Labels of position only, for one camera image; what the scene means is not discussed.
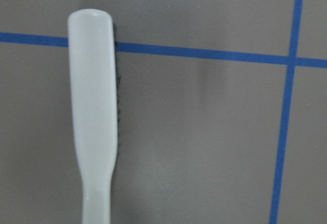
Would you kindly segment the white brush with black bristles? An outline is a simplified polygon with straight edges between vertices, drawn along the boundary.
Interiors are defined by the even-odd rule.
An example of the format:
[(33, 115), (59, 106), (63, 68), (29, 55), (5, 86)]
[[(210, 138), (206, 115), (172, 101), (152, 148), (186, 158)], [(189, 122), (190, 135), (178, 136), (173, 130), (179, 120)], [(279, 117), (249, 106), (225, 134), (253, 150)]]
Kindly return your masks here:
[(110, 223), (110, 189), (118, 149), (113, 21), (102, 10), (68, 18), (74, 143), (83, 190), (83, 223)]

